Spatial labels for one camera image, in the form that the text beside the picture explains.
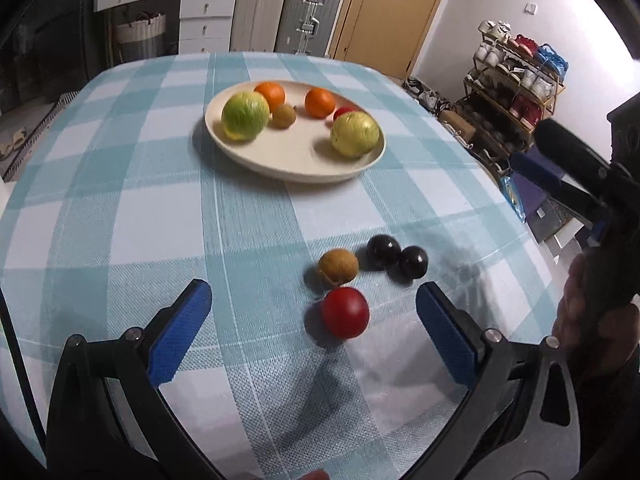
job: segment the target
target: yellow-green fruit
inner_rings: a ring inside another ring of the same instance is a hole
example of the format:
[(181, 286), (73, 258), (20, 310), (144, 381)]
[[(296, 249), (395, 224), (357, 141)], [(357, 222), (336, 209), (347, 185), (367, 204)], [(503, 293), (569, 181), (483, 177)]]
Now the yellow-green fruit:
[(347, 112), (334, 121), (331, 145), (343, 156), (358, 158), (376, 147), (380, 126), (364, 112)]
[(222, 126), (231, 140), (253, 140), (269, 122), (269, 103), (258, 92), (238, 92), (222, 108)]
[(349, 283), (359, 270), (356, 255), (347, 249), (332, 249), (318, 261), (318, 274), (334, 287)]
[(296, 109), (293, 106), (280, 105), (273, 111), (273, 126), (285, 130), (296, 122), (297, 116)]

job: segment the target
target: suitcase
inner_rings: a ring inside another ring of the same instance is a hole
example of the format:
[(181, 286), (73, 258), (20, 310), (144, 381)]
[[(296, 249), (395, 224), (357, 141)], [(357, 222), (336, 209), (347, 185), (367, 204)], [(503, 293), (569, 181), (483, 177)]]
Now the suitcase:
[(231, 52), (273, 52), (284, 0), (236, 0)]
[(284, 0), (276, 52), (324, 57), (340, 0)]

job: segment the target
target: human hand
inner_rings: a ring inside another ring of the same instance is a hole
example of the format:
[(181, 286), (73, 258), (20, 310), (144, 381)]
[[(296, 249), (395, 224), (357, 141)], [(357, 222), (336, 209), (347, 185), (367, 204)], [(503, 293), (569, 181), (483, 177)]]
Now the human hand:
[(304, 475), (300, 480), (329, 480), (329, 475), (324, 469), (316, 469)]
[[(584, 263), (584, 254), (579, 254), (569, 267), (569, 277), (564, 284), (564, 296), (558, 303), (558, 313), (552, 330), (567, 356), (580, 345), (580, 320), (586, 307), (582, 290)], [(598, 333), (601, 338), (610, 340), (610, 344), (603, 355), (596, 357), (596, 362), (589, 364), (587, 378), (615, 372), (631, 357), (640, 340), (638, 307), (630, 303), (624, 308), (607, 312), (600, 320)]]

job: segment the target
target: basket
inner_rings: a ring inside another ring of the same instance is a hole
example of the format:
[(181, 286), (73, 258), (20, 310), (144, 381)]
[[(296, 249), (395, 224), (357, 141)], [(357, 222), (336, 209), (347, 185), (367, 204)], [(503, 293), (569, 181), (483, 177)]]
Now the basket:
[(135, 22), (116, 27), (116, 43), (122, 62), (164, 56), (166, 16), (141, 12)]

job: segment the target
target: door frame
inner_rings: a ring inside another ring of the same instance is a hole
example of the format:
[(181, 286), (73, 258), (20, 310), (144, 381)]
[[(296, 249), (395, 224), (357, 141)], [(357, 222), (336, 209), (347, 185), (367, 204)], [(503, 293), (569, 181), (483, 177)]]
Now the door frame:
[[(331, 45), (329, 47), (329, 56), (332, 59), (344, 59), (337, 56), (338, 48), (342, 47), (344, 43), (351, 43), (351, 36), (353, 35), (353, 29), (355, 28), (356, 21), (358, 19), (358, 13), (360, 12), (360, 7), (362, 6), (363, 0), (342, 0), (342, 6), (340, 7), (340, 14), (338, 15), (338, 20), (335, 23), (334, 35), (331, 40)], [(427, 23), (424, 27), (422, 35), (420, 37), (420, 41), (414, 51), (414, 55), (412, 57), (411, 63), (407, 67), (407, 70), (404, 74), (406, 77), (408, 74), (412, 72), (415, 66), (415, 62), (418, 59), (418, 55), (424, 45), (424, 40), (427, 37), (427, 33), (431, 28), (431, 24), (433, 23), (433, 19), (436, 15), (438, 8), (440, 7), (441, 0), (436, 0), (433, 4), (433, 9), (427, 19)], [(354, 12), (352, 16), (349, 16), (349, 10), (353, 7)]]

